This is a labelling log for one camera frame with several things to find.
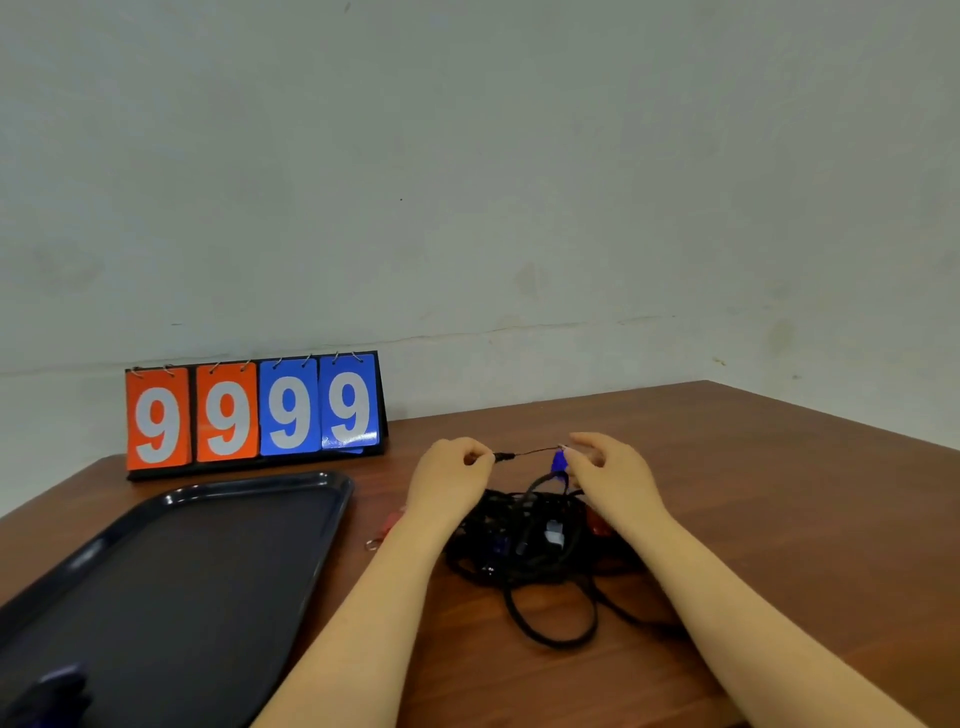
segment finger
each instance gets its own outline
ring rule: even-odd
[[[577,445],[586,445],[589,448],[598,449],[605,457],[610,454],[610,450],[623,444],[602,432],[571,432],[570,440]]]
[[[459,450],[464,457],[467,457],[467,455],[480,457],[480,455],[493,453],[493,450],[472,437],[458,437],[456,440],[450,441],[450,445]]]
[[[484,474],[484,476],[489,479],[490,473],[493,472],[493,463],[496,462],[496,457],[492,452],[487,452],[483,455],[480,455],[476,460],[473,461],[473,464],[470,465],[470,470],[477,470]]]
[[[564,448],[564,457],[566,458],[566,465],[576,476],[577,480],[582,480],[584,475],[596,467],[590,462],[586,455],[577,449]]]

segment thin wire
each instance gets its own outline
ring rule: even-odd
[[[532,455],[534,452],[547,452],[549,449],[561,449],[563,445],[552,445],[549,448],[537,448],[537,449],[528,449],[526,452],[516,452],[514,455],[519,457],[520,455]]]

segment number 9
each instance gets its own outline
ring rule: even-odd
[[[353,404],[344,402],[344,389],[353,389]],[[351,440],[367,432],[370,424],[370,392],[363,378],[356,372],[341,372],[330,382],[329,391],[330,409],[341,420],[349,420],[356,416],[353,427],[334,425],[330,431],[340,442],[347,444]]]
[[[294,406],[283,406],[283,395],[294,393]],[[310,431],[310,396],[302,379],[295,376],[282,376],[270,388],[270,416],[278,425],[294,423],[294,431],[287,434],[285,429],[276,429],[270,433],[274,445],[281,449],[298,448],[306,440]]]
[[[224,414],[224,397],[233,399],[233,412]],[[250,435],[250,401],[235,381],[218,381],[206,396],[206,418],[218,430],[233,430],[228,440],[224,435],[209,438],[206,443],[218,455],[233,455],[244,446]]]
[[[150,414],[154,402],[162,405],[163,412],[159,422],[154,422]],[[155,465],[169,458],[177,448],[177,440],[180,437],[180,407],[177,405],[174,393],[163,387],[151,387],[144,391],[136,401],[134,417],[137,429],[145,437],[161,438],[156,447],[153,443],[136,446],[136,453],[140,459],[149,465]]]

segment blue number card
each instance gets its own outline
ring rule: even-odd
[[[320,357],[320,422],[324,449],[356,449],[380,442],[373,355]]]
[[[319,450],[317,360],[265,360],[259,364],[259,374],[260,454]]]

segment cable bundle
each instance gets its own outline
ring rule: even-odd
[[[564,492],[541,493],[543,483],[560,479]],[[503,593],[507,611],[527,637],[553,649],[573,649],[596,635],[598,604],[637,627],[667,638],[686,636],[681,625],[638,619],[597,588],[595,575],[644,571],[646,566],[617,534],[598,536],[588,525],[583,491],[569,492],[564,471],[538,478],[524,493],[487,490],[446,544],[447,565],[468,581]],[[593,618],[587,630],[570,640],[538,632],[519,612],[514,590],[529,584],[575,584],[589,599]]]

